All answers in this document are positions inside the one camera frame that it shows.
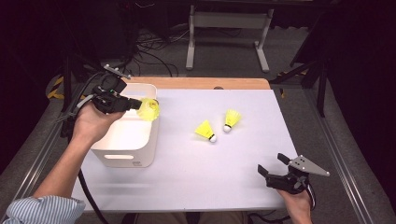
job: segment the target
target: person's right hand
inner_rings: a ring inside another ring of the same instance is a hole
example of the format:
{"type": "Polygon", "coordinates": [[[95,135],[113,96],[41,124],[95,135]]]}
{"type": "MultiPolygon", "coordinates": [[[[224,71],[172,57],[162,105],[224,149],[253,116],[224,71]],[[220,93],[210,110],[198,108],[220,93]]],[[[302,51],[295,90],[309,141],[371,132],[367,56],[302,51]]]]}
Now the person's right hand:
{"type": "Polygon", "coordinates": [[[72,140],[78,139],[91,146],[102,139],[110,125],[124,114],[125,112],[104,114],[92,102],[88,102],[78,112],[72,140]]]}
{"type": "Polygon", "coordinates": [[[277,192],[285,201],[291,220],[294,224],[311,224],[311,198],[304,190],[298,194],[290,194],[284,190],[277,192]]]}

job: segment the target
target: yellow shuttlecock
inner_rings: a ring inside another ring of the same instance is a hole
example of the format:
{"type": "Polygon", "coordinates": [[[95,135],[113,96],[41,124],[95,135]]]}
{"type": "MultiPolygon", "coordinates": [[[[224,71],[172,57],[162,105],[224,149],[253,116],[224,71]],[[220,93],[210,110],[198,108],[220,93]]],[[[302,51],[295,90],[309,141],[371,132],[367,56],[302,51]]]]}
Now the yellow shuttlecock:
{"type": "Polygon", "coordinates": [[[213,134],[212,127],[210,127],[209,121],[207,119],[202,124],[200,124],[197,129],[195,129],[195,132],[209,139],[209,141],[212,143],[216,142],[217,140],[217,137],[213,134]]]}
{"type": "Polygon", "coordinates": [[[231,128],[241,119],[241,114],[233,109],[228,109],[225,114],[224,132],[228,133],[231,128]]]}
{"type": "Polygon", "coordinates": [[[138,110],[136,110],[136,114],[143,120],[153,121],[160,115],[160,106],[157,100],[143,98],[140,100],[142,105],[138,110]]]}

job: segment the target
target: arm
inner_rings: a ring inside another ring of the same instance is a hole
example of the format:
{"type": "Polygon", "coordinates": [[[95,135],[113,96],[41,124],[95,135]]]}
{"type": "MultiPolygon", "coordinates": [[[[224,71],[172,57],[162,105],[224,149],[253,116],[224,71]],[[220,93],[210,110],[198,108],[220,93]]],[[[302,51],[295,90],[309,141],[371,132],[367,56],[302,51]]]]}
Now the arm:
{"type": "Polygon", "coordinates": [[[122,115],[123,113],[105,115],[93,103],[85,104],[78,113],[72,140],[33,197],[55,195],[71,198],[78,171],[91,146],[103,138],[110,125],[122,115]]]}
{"type": "Polygon", "coordinates": [[[285,201],[293,224],[312,224],[311,200],[306,190],[299,194],[289,194],[280,189],[277,192],[285,201]]]}

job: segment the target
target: white tabletop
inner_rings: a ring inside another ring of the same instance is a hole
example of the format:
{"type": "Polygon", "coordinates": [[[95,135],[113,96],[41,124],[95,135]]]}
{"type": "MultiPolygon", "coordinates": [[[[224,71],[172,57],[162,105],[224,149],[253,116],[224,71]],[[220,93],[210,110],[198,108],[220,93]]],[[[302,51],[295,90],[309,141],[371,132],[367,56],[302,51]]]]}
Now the white tabletop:
{"type": "MultiPolygon", "coordinates": [[[[88,188],[103,211],[170,212],[258,210],[284,207],[257,172],[285,175],[277,153],[297,156],[273,91],[158,90],[160,128],[147,168],[105,167],[90,151],[82,164],[88,188]],[[224,133],[232,108],[242,119],[224,133]],[[218,141],[196,134],[208,119],[218,141]]],[[[79,181],[73,197],[92,208],[79,181]]]]}

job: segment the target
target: blue striped sleeve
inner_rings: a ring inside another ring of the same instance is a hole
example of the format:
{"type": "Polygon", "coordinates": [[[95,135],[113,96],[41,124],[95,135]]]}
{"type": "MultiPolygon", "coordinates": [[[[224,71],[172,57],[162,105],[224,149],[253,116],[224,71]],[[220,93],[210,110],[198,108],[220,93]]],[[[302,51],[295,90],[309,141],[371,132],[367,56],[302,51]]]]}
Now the blue striped sleeve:
{"type": "Polygon", "coordinates": [[[25,198],[14,201],[7,210],[4,224],[14,223],[75,223],[84,211],[85,203],[77,199],[66,199],[58,196],[42,198],[25,198]]]}

